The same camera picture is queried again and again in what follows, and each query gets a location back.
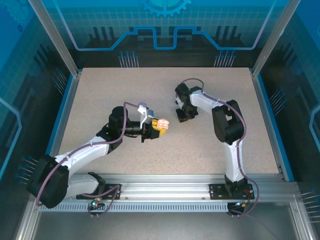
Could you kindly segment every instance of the glass wall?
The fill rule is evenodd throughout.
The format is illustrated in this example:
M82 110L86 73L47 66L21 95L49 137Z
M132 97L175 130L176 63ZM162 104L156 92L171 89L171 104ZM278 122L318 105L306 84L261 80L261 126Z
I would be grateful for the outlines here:
M299 182L302 193L316 189L318 194L320 192L319 9L318 0L300 2L261 71L262 81L293 176Z
M0 235L11 240L70 73L27 0L0 1Z
M43 0L79 68L253 67L287 0Z

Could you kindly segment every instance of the blue border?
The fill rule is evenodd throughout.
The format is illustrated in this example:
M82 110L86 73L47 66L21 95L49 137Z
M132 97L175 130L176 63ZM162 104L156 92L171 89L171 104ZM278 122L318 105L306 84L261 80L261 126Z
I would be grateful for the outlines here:
M10 112L12 112L15 115L16 121L18 123L18 129L15 132L15 135L14 135L14 138L13 138L12 143L10 145L10 148L5 156L5 159L4 159L3 164L1 166L1 169L0 169L0 181L1 181L1 179L5 173L5 170L7 168L11 154L14 151L14 148L15 148L16 143L18 141L19 135L21 133L22 123L21 123L20 113L15 107L13 107L9 103L7 103L2 97L0 97L0 104L3 104Z
M69 95L69 91L70 91L70 87L71 87L71 83L73 81L73 78L74 78L73 75L70 74L68 83L67 83L65 91L64 91L62 102L61 102L61 105L60 105L60 108L59 108L59 111L58 111L58 115L56 116L56 119L55 119L55 122L54 122L54 126L53 126L53 129L52 129L50 140L49 140L48 146L46 147L45 154L50 154L52 146L54 144L54 140L55 140L56 135L57 135L58 126L59 126L59 123L60 123L60 120L61 120L61 117L62 117L62 113L63 113L63 111L65 109L67 97Z
M269 18L270 18L270 15L271 13L273 12L273 9L275 8L275 5L276 3L278 2L278 0L274 0L273 1L273 4L271 5L270 7L270 10L261 26L261 29L254 41L254 44L252 47L222 47L222 46L219 46L211 37L210 35L206 32L206 31L198 31L197 30L197 26L193 26L193 25L186 25L186 26L177 26L174 28L174 31L173 31L173 46L158 46L157 45L157 33L156 33L156 29L153 27L153 26L134 26L133 27L133 31L127 31L125 33L123 33L120 38L111 46L111 47L94 47L94 48L79 48L72 33L71 33L71 30L61 12L61 9L60 7L58 6L57 4L57 1L56 0L52 0L55 7L56 7L56 10L58 12L58 14L60 15L60 18L63 22L63 25L71 39L71 42L74 46L74 48L78 51L112 51L114 50L119 43L121 43L121 41L126 37L126 36L130 36L130 35L138 35L138 30L152 30L152 36L153 36L153 47L156 49L156 50L174 50L176 47L177 47L177 39L178 39L178 30L180 29L185 29L185 30L192 30L192 34L193 35L203 35L204 37L207 38L207 40L213 45L215 46L215 48L217 50L226 50L226 51L232 51L232 50L253 50L256 48L258 42L259 42L259 39L265 29L265 26L267 25L267 22L269 21Z
M293 175L291 167L290 167L288 156L286 154L285 146L284 146L284 143L282 142L282 139L281 139L281 136L280 136L280 132L279 132L279 129L278 129L278 125L276 123L275 116L274 116L274 114L272 112L272 108L271 108L271 105L270 105L270 102L269 102L269 98L268 98L268 95L267 95L267 91L266 91L265 85L264 85L264 83L262 81L261 75L259 74L257 77L258 77L258 81L259 81L259 84L260 84L260 87L261 87L261 90L262 90L263 98L264 98L265 103L266 103L266 108L267 108L267 110L269 112L269 116L270 116L270 119L271 119L272 127L274 129L275 137L276 137L277 143L278 143L279 148L280 148L280 152L281 152L281 155L282 155L282 159L283 159L283 163L284 163L284 166L285 166L286 174L288 175L289 182L294 182L295 178L294 178L294 175Z
M317 114L317 112L320 111L320 105L316 106L312 112L311 112L311 116L310 116L310 122L309 122L309 129L310 129L310 132L313 136L313 139L314 139L314 142L316 144L316 147L318 148L319 152L320 152L320 141L319 141L319 138L316 134L316 131L314 129L314 122L315 122L315 116Z

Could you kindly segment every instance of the enclosure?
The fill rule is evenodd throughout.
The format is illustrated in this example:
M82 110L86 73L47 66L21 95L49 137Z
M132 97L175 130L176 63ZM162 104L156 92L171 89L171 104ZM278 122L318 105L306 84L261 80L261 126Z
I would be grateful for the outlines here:
M318 0L0 3L1 239L319 239ZM212 198L228 164L212 117L178 121L175 88L188 78L239 104L259 193L248 217L227 214L238 199ZM92 219L92 200L75 195L37 206L26 186L38 160L87 143L125 101L169 129L123 138L76 172L121 186L109 212Z

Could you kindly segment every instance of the gear logo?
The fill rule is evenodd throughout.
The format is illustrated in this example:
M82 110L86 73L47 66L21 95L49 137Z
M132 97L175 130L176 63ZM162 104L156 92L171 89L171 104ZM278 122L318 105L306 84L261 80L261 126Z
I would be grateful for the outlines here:
M173 17L174 14L180 14L181 9L187 9L186 5L191 4L191 0L140 0L140 3L150 14L166 18L168 15Z
M7 11L18 24L21 24L28 19L28 0L0 0L0 6L6 7Z

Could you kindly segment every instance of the black bracket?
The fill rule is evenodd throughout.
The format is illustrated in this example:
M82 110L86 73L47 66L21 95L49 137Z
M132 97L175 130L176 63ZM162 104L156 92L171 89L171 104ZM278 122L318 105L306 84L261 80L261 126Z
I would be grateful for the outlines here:
M114 189L111 192L109 192L108 194L104 195L101 197L102 200L112 200L112 198L114 197L116 190L117 190L117 194L115 196L115 200L119 200L120 199L120 195L121 195L121 184L105 184L104 185L104 191L106 192L109 189L112 189L113 187L115 187L116 185L119 185L119 189ZM87 197L87 196L82 196L82 195L77 195L76 199L78 200L92 200L93 197Z
M255 193L252 184L247 184L243 190L249 191L250 200L255 199ZM234 197L230 197L225 184L209 184L209 193L211 200L247 200L248 195L244 192L239 192Z

